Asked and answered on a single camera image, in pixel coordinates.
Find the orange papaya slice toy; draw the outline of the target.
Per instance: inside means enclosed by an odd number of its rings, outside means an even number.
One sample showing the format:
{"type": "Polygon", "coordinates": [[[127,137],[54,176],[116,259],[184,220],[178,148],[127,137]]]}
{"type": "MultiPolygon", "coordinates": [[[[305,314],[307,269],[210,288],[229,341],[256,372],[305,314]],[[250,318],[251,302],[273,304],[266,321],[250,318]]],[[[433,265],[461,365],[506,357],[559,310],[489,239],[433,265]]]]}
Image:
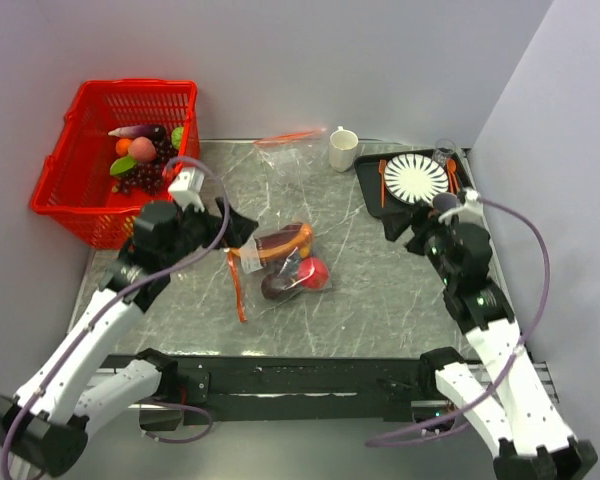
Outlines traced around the orange papaya slice toy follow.
{"type": "Polygon", "coordinates": [[[297,253],[307,258],[312,249],[313,229],[308,223],[288,224],[281,230],[256,238],[256,248],[263,264],[297,253]]]}

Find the clear zip bag orange zipper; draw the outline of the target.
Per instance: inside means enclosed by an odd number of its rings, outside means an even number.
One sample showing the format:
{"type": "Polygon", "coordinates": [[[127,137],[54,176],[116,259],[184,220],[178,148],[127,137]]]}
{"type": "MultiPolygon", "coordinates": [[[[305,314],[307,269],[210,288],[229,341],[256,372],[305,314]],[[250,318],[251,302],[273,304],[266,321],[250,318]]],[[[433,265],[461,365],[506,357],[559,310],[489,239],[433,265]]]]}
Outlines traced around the clear zip bag orange zipper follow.
{"type": "MultiPolygon", "coordinates": [[[[260,236],[264,236],[264,235],[251,236],[251,238],[241,248],[225,248],[225,252],[227,253],[227,263],[228,263],[229,270],[231,272],[234,289],[235,289],[235,294],[236,294],[236,311],[237,311],[238,319],[242,324],[245,324],[247,322],[247,315],[246,315],[246,306],[245,306],[245,296],[244,296],[243,288],[241,285],[239,269],[242,269],[242,272],[245,275],[252,275],[252,274],[255,274],[258,272],[262,272],[263,277],[262,277],[261,281],[267,274],[272,273],[272,272],[282,272],[283,274],[288,274],[297,279],[298,266],[304,259],[306,259],[306,258],[301,258],[299,254],[294,253],[294,254],[289,255],[287,258],[273,260],[270,263],[263,264],[258,257],[257,248],[256,248],[256,238],[260,237],[260,236]]],[[[314,248],[314,241],[315,241],[315,235],[314,235],[314,231],[313,231],[312,249],[311,249],[311,253],[308,257],[317,257],[320,260],[322,260],[320,258],[320,256],[317,254],[316,249],[314,248]]],[[[295,291],[295,294],[300,291],[317,292],[317,291],[322,291],[322,290],[326,290],[326,289],[330,288],[331,283],[332,283],[331,271],[328,266],[327,266],[327,268],[329,270],[330,277],[329,277],[329,281],[322,289],[311,290],[306,287],[303,287],[300,284],[299,288],[295,291]]]]}

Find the dark red apple toy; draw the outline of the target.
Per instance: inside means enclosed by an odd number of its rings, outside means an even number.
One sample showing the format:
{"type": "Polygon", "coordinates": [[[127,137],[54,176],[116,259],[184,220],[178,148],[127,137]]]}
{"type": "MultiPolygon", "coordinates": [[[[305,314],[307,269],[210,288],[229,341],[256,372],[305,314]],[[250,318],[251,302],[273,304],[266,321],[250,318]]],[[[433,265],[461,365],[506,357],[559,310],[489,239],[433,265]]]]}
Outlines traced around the dark red apple toy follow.
{"type": "Polygon", "coordinates": [[[291,297],[299,286],[300,283],[295,277],[282,272],[272,272],[261,281],[260,291],[265,299],[278,300],[291,297]]]}

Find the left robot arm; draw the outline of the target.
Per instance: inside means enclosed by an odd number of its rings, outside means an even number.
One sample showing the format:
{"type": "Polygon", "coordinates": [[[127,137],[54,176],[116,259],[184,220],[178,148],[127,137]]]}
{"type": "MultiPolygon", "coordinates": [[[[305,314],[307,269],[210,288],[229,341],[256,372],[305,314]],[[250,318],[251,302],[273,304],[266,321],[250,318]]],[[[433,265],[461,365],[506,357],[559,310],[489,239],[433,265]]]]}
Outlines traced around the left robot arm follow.
{"type": "Polygon", "coordinates": [[[145,205],[87,309],[37,373],[12,396],[0,394],[1,470],[18,457],[39,475],[65,474],[91,437],[130,405],[164,402],[180,390],[178,363],[153,349],[120,373],[87,386],[112,346],[147,312],[172,273],[214,250],[243,246],[257,221],[217,198],[219,215],[169,201],[145,205]]]}

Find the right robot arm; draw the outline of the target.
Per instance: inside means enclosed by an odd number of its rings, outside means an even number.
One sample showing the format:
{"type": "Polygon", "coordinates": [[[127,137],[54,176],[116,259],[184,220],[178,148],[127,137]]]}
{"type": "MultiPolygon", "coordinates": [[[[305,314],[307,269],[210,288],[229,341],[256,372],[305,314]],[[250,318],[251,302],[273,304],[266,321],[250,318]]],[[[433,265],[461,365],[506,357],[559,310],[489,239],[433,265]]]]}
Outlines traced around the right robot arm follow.
{"type": "Polygon", "coordinates": [[[418,203],[405,222],[413,232],[405,247],[426,257],[443,281],[445,306],[491,384],[484,387],[455,349],[427,352],[420,358],[418,388],[429,398],[443,396],[452,410],[368,443],[411,446],[409,434],[454,434],[457,418],[464,417],[489,448],[497,478],[582,479],[598,460],[596,450],[577,438],[546,392],[527,353],[526,335],[489,274],[489,232],[462,220],[468,212],[480,216],[482,208],[466,203],[442,211],[418,203]]]}

